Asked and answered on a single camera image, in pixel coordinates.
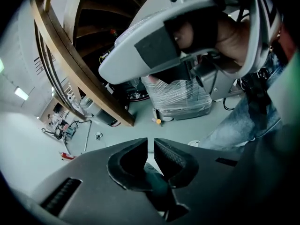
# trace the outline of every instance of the black vent grille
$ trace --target black vent grille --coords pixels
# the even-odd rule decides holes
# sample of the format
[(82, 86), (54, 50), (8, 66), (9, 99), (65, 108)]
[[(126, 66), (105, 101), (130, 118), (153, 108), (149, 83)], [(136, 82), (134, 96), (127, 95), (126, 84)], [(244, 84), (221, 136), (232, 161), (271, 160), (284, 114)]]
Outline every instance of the black vent grille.
[(79, 187), (81, 181), (66, 179), (42, 204), (41, 207), (57, 216), (66, 205), (72, 194)]

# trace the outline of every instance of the black slot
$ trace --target black slot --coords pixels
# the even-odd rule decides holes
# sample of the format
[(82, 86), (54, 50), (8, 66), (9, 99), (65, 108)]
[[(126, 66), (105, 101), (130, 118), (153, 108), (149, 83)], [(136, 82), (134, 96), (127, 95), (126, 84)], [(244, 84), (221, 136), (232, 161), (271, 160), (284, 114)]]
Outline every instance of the black slot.
[(57, 216), (66, 205), (70, 197), (79, 187), (81, 181), (66, 179), (42, 204), (41, 207)]
[(223, 164), (229, 165), (231, 167), (235, 167), (238, 163), (238, 161), (234, 161), (234, 160), (230, 160), (230, 159), (226, 159), (226, 158), (222, 158), (222, 157), (218, 157), (216, 159), (216, 162), (223, 163)]

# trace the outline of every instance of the ceiling light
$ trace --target ceiling light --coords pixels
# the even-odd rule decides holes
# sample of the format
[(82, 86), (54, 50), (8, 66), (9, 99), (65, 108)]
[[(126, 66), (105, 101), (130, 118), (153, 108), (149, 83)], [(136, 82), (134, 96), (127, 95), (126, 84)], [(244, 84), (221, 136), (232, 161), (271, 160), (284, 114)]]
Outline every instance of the ceiling light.
[(19, 87), (15, 89), (15, 94), (18, 95), (20, 98), (24, 99), (25, 101), (28, 99), (28, 95)]
[(3, 69), (4, 69), (3, 62), (0, 58), (0, 73), (3, 71)]

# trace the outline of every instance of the gray floor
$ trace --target gray floor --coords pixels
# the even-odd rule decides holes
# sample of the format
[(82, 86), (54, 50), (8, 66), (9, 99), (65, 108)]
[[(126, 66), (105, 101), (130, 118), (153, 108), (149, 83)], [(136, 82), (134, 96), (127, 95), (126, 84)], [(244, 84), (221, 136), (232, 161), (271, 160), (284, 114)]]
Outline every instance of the gray floor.
[[(230, 97), (226, 101), (227, 107), (234, 107), (239, 97)], [(153, 105), (150, 99), (130, 104), (129, 111), (136, 116), (135, 126), (110, 127), (93, 121), (87, 144), (87, 152), (112, 146), (136, 138), (148, 138), (148, 150), (153, 150), (154, 138), (166, 138), (176, 142), (187, 144), (192, 140), (201, 140), (212, 132), (216, 126), (230, 113), (223, 108), (222, 102), (213, 102), (209, 115), (180, 121), (165, 122), (162, 127), (152, 121)], [(84, 151), (85, 140), (89, 123), (80, 124), (73, 139), (68, 143), (72, 155), (78, 156)], [(96, 132), (101, 132), (100, 141), (95, 139)]]

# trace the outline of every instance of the blue jeans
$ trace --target blue jeans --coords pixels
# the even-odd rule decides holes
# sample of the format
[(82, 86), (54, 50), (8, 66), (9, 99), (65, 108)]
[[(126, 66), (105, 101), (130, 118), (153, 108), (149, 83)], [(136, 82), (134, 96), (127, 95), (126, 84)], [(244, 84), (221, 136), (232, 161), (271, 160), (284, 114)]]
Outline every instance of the blue jeans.
[[(282, 73), (283, 65), (279, 62), (277, 56), (271, 53), (264, 67), (267, 68), (270, 74), (267, 80), (267, 86), (270, 87)], [(257, 124), (258, 122), (252, 121), (249, 116), (248, 101), (244, 97), (231, 114), (217, 126), (216, 130), (200, 141), (198, 147), (214, 150), (242, 151), (243, 148), (237, 145), (245, 145), (248, 141), (281, 128), (282, 122), (272, 103), (267, 106), (266, 129), (259, 129)]]

